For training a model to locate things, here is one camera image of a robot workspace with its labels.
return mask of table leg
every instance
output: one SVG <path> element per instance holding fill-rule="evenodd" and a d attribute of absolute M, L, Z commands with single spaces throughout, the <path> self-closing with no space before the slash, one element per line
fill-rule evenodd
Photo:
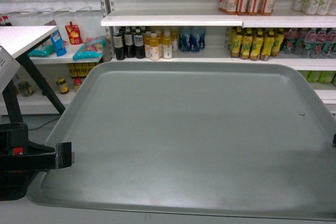
<path fill-rule="evenodd" d="M 32 79 L 36 82 L 39 88 L 46 94 L 47 98 L 54 105 L 56 110 L 63 114 L 65 107 L 58 99 L 54 91 L 51 89 L 49 84 L 46 82 L 40 71 L 38 71 L 37 67 L 31 61 L 27 54 L 22 54 L 16 58 L 16 60 L 26 69 L 28 74 L 32 77 Z"/>
<path fill-rule="evenodd" d="M 20 106 L 15 93 L 15 86 L 12 80 L 8 83 L 2 95 L 4 96 L 10 122 L 23 123 Z"/>

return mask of plastic tray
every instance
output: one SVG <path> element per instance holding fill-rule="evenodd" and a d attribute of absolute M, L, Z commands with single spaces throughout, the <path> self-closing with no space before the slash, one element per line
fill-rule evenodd
<path fill-rule="evenodd" d="M 278 65 L 110 62 L 50 134 L 70 168 L 39 173 L 37 204 L 336 220 L 336 123 Z"/>

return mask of jar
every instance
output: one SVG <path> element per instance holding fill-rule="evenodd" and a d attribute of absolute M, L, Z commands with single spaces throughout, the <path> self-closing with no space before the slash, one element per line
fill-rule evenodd
<path fill-rule="evenodd" d="M 61 94 L 69 93 L 69 88 L 64 77 L 57 78 L 56 84 Z"/>
<path fill-rule="evenodd" d="M 28 81 L 22 81 L 18 85 L 19 92 L 23 97 L 29 97 L 34 94 L 34 91 Z"/>
<path fill-rule="evenodd" d="M 79 87 L 82 85 L 82 80 L 79 78 L 76 78 L 74 80 L 74 86 L 75 86 L 75 91 L 77 92 L 79 90 Z"/>

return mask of white shelf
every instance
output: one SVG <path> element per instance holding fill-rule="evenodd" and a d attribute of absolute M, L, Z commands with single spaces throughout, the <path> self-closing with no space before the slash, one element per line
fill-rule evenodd
<path fill-rule="evenodd" d="M 83 59 L 83 60 L 73 60 L 72 57 L 74 54 L 78 51 L 78 49 L 83 44 L 79 45 L 66 45 L 67 53 L 65 55 L 62 55 L 60 57 L 57 57 L 56 53 L 49 55 L 48 57 L 30 57 L 30 59 L 33 61 L 36 65 L 41 64 L 61 64 L 61 63 L 89 63 L 89 62 L 98 62 L 101 57 L 99 58 L 90 58 L 90 59 Z"/>
<path fill-rule="evenodd" d="M 335 27 L 335 16 L 309 16 L 292 10 L 274 10 L 271 16 L 226 15 L 216 9 L 115 10 L 102 26 L 242 26 Z"/>

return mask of floor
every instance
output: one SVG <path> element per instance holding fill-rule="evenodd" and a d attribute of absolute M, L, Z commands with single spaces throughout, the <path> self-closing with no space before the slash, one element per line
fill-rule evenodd
<path fill-rule="evenodd" d="M 40 127 L 58 115 L 26 115 L 24 122 L 29 129 Z M 9 123 L 7 116 L 0 117 L 0 124 Z M 29 139 L 36 143 L 43 143 L 57 120 L 46 124 L 38 130 L 29 131 Z M 119 212 L 103 210 L 85 210 L 71 208 L 44 207 L 34 205 L 27 198 L 17 201 L 0 202 L 0 223 L 269 223 L 269 224 L 322 224 L 325 221 L 278 220 L 234 217 L 184 216 L 167 214 L 146 214 L 139 212 Z"/>

